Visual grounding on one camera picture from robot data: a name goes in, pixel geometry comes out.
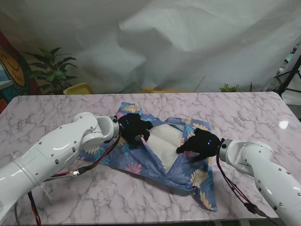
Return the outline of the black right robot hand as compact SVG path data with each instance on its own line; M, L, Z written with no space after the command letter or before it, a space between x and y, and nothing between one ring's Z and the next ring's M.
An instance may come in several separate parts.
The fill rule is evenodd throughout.
M183 145L176 149L176 153L194 152L198 153L190 162L198 162L213 157L218 154L221 146L221 140L210 131L196 128L194 135L190 137Z

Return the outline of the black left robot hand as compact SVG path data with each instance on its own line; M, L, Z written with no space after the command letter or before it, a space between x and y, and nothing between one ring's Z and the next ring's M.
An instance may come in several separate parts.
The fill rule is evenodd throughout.
M137 149L140 141L137 136L143 135L145 141L148 141L150 132L153 128L150 121L144 121L138 113L128 113L118 119L121 126L121 136L126 140L131 148Z

